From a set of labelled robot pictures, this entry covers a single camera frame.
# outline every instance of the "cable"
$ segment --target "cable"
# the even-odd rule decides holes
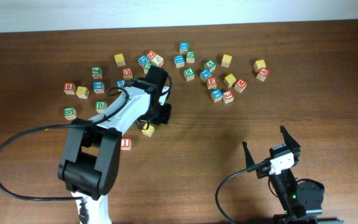
[[[219,204],[219,200],[218,200],[218,193],[219,191],[221,190],[222,186],[227,182],[229,181],[231,178],[239,175],[239,174],[242,174],[243,172],[247,172],[248,169],[243,169],[243,170],[240,170],[239,172],[236,172],[232,175],[230,175],[229,177],[226,177],[226,179],[224,179],[221,184],[219,184],[219,187],[216,189],[216,192],[215,192],[215,202],[216,202],[216,206],[218,206],[218,209],[219,211],[222,213],[222,215],[227,219],[229,220],[230,223],[232,224],[236,224],[236,222],[231,219],[228,215],[226,215],[226,213],[223,211],[223,209],[221,208],[221,205]]]
[[[277,194],[275,194],[275,193],[273,192],[272,188],[270,187],[270,179],[268,180],[267,185],[268,185],[268,189],[269,189],[270,192],[274,195],[274,197],[278,197]]]
[[[115,114],[117,114],[120,110],[123,109],[123,107],[125,107],[125,105],[128,103],[129,100],[129,94],[128,91],[125,90],[124,88],[121,87],[111,87],[108,91],[107,91],[107,96],[114,96],[118,93],[112,94],[110,95],[109,93],[111,92],[111,90],[122,90],[125,94],[125,102],[113,113],[111,113],[109,116],[104,116],[103,119],[99,120],[99,121],[95,121],[92,123],[86,123],[86,124],[54,124],[54,125],[47,125],[47,126],[42,126],[42,127],[38,127],[38,128],[33,128],[30,130],[26,130],[23,131],[19,134],[16,134],[12,137],[10,137],[8,140],[6,140],[4,143],[2,143],[0,145],[0,153],[2,152],[2,150],[11,142],[15,141],[16,139],[25,136],[26,134],[32,134],[35,133],[37,131],[43,131],[45,129],[57,129],[57,128],[86,128],[86,127],[90,127],[90,126],[95,126],[97,124],[100,124],[102,122],[105,122],[106,120],[108,120],[109,118],[113,117]],[[3,186],[3,184],[0,181],[0,189],[2,190],[2,192],[4,192],[5,194],[7,194],[8,196],[11,196],[13,198],[16,199],[21,199],[21,200],[32,200],[32,201],[37,201],[37,202],[49,202],[49,201],[68,201],[68,200],[83,200],[83,197],[30,197],[30,196],[24,196],[24,195],[19,195],[19,194],[15,194],[11,191],[9,191],[7,188],[5,188],[5,186]]]

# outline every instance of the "blue block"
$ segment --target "blue block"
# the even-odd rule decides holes
[[[185,62],[185,58],[183,57],[183,55],[177,55],[177,56],[175,56],[175,62],[176,63]]]
[[[204,70],[200,73],[200,75],[201,75],[203,78],[207,79],[207,78],[209,78],[209,77],[212,76],[212,73],[211,73],[209,70],[204,69]]]
[[[180,50],[188,50],[189,49],[189,43],[188,42],[180,42]]]
[[[103,82],[93,82],[93,89],[94,89],[94,90],[101,90],[101,89],[103,89]]]
[[[149,58],[146,57],[146,55],[142,55],[140,56],[140,58],[138,59],[139,63],[141,63],[142,65],[146,64],[147,62],[149,62]]]
[[[118,80],[116,81],[116,84],[117,84],[117,87],[124,87],[124,84],[125,84],[125,80]]]
[[[215,99],[223,96],[222,91],[219,89],[212,91],[212,95],[214,96]]]

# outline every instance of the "green block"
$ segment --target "green block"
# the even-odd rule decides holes
[[[207,66],[209,69],[211,69],[211,68],[215,67],[216,64],[212,60],[209,60],[205,63],[205,66]]]
[[[152,64],[147,62],[146,64],[144,64],[144,70],[149,70],[151,66]]]
[[[74,108],[65,108],[64,109],[64,114],[65,116],[71,116],[71,115],[74,115]]]
[[[187,51],[186,58],[196,58],[196,52]]]
[[[106,108],[106,102],[105,101],[97,101],[95,109],[105,109]]]
[[[194,75],[195,73],[194,73],[194,71],[193,71],[192,68],[187,68],[187,69],[185,70],[185,74],[186,74],[187,77],[189,77],[189,76]]]
[[[102,74],[102,68],[101,67],[93,67],[92,68],[92,75],[101,75]]]

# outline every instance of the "wooden block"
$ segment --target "wooden block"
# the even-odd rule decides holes
[[[154,66],[162,67],[162,65],[164,65],[164,58],[159,55],[156,55],[150,62]]]
[[[95,93],[104,93],[104,84],[102,81],[93,82],[93,91]]]
[[[194,77],[195,77],[195,73],[194,73],[194,71],[193,71],[192,68],[187,68],[187,69],[185,69],[185,71],[184,71],[183,73],[184,73],[184,75],[185,75],[185,80],[186,80],[186,81],[193,80]]]
[[[265,79],[267,78],[267,76],[270,74],[270,71],[265,69],[265,68],[262,68],[258,75],[256,76],[257,79],[259,79],[260,81],[264,82]]]
[[[76,89],[77,87],[74,85],[74,83],[65,83],[63,91],[68,95],[75,95]]]
[[[140,58],[139,58],[137,61],[139,62],[139,65],[140,65],[142,68],[144,68],[144,65],[145,65],[147,62],[149,62],[150,60],[149,60],[148,57],[146,57],[146,55],[142,55],[142,56],[140,56]]]
[[[216,68],[216,64],[214,61],[212,60],[209,60],[205,63],[205,66],[204,66],[205,69],[207,69],[208,71],[210,72],[213,72]]]
[[[144,72],[145,74],[147,74],[147,72],[149,72],[149,69],[150,69],[151,66],[152,66],[152,64],[150,64],[150,63],[147,62],[147,63],[144,65],[143,72]]]
[[[236,78],[234,77],[234,75],[233,74],[230,74],[230,75],[228,75],[228,76],[226,76],[226,77],[224,77],[224,84],[226,84],[227,85],[227,87],[232,87],[233,86],[233,84],[235,84],[235,82],[236,82],[237,80],[236,80]]]
[[[187,51],[186,53],[186,62],[187,63],[194,63],[196,59],[196,52]]]
[[[209,77],[206,79],[206,88],[209,90],[214,90],[218,87],[218,81],[215,77]]]
[[[222,58],[222,66],[223,66],[223,67],[226,67],[226,68],[229,68],[230,63],[231,63],[231,59],[232,59],[232,56],[230,56],[230,55],[223,55],[223,58]]]
[[[211,77],[212,76],[212,73],[209,72],[207,69],[204,69],[201,73],[200,73],[200,79],[203,81],[203,82],[206,82],[206,79]]]
[[[121,139],[121,150],[130,150],[132,147],[132,141],[129,138]]]
[[[90,92],[88,91],[88,89],[86,87],[83,86],[79,86],[77,88],[77,91],[75,92],[75,94],[82,99],[88,99],[88,96],[90,94]]]
[[[188,50],[189,50],[189,43],[188,42],[180,42],[179,54],[186,54]]]
[[[243,90],[245,90],[247,86],[247,82],[244,81],[242,78],[239,78],[236,84],[234,85],[234,89],[237,90],[239,93],[241,93]]]
[[[265,60],[257,60],[254,63],[254,70],[256,73],[259,73],[262,68],[266,68]]]
[[[222,91],[220,89],[212,91],[211,98],[215,103],[218,102],[219,100],[222,100],[223,98]]]
[[[93,67],[92,68],[92,76],[94,79],[103,78],[103,71],[101,67]]]
[[[107,103],[105,101],[97,101],[94,108],[98,113],[102,113],[107,108]]]
[[[185,58],[183,58],[183,55],[175,56],[175,65],[177,68],[185,66]]]
[[[133,78],[132,69],[131,68],[123,68],[122,76],[124,77],[125,80],[130,80],[131,78]]]
[[[118,80],[118,81],[116,81],[116,85],[117,85],[117,87],[124,88],[125,80]]]
[[[117,54],[114,56],[114,59],[116,59],[117,66],[124,66],[125,65],[125,59],[123,54]]]
[[[234,100],[234,94],[231,90],[225,91],[223,93],[223,102],[224,103],[230,103]]]
[[[153,60],[153,58],[155,58],[155,56],[157,56],[157,54],[154,51],[149,51],[146,55],[147,58],[149,58],[149,60]]]
[[[148,137],[151,137],[154,133],[154,127],[149,125],[149,128],[147,128],[147,129],[146,128],[147,128],[147,124],[144,124],[142,133]]]
[[[64,115],[67,120],[75,119],[77,117],[77,113],[73,107],[65,108]]]

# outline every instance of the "white bracket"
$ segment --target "white bracket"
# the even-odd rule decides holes
[[[109,218],[109,205],[108,195],[101,195],[99,200],[93,200],[91,196],[80,193],[72,192],[73,197],[83,197],[86,201],[85,207],[88,211],[88,224],[111,224]],[[81,200],[76,200],[78,214],[80,214]]]
[[[281,174],[281,170],[289,169],[293,166],[293,153],[290,152],[278,158],[271,159],[270,163],[272,165],[270,165],[270,171],[268,172],[268,174]]]

